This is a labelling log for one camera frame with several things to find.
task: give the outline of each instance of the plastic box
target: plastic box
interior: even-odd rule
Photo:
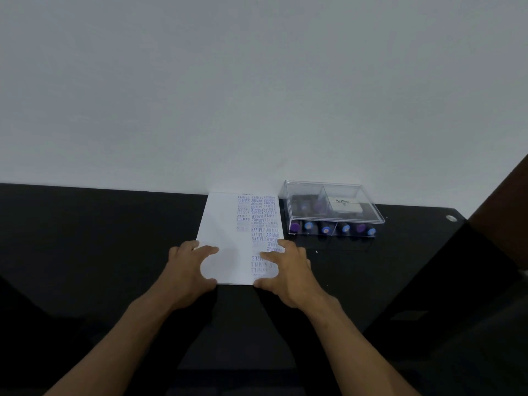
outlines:
[[[373,238],[385,222],[361,185],[287,180],[281,198],[290,234]]]

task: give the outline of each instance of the paper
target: paper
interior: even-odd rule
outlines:
[[[263,260],[261,251],[279,251],[283,238],[279,199],[276,196],[209,193],[197,240],[217,246],[201,266],[205,278],[219,284],[252,285],[258,278],[277,275],[277,265]]]

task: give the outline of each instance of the notepad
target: notepad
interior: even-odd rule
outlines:
[[[232,285],[276,276],[277,265],[263,260],[260,252],[284,252],[277,245],[283,239],[280,217],[276,196],[209,193],[197,240],[220,251],[204,260],[202,275]]]

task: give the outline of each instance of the white wall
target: white wall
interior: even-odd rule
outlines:
[[[528,150],[527,39],[528,0],[0,0],[0,182],[467,216]]]

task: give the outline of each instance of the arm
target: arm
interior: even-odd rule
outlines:
[[[317,283],[306,250],[279,240],[285,253],[261,253],[279,267],[275,278],[255,286],[278,295],[288,306],[299,308],[312,323],[344,395],[418,395],[418,392],[363,337],[337,299]]]
[[[200,264],[217,247],[184,242],[169,250],[168,263],[150,289],[134,300],[112,330],[45,396],[122,395],[163,321],[216,287]]]

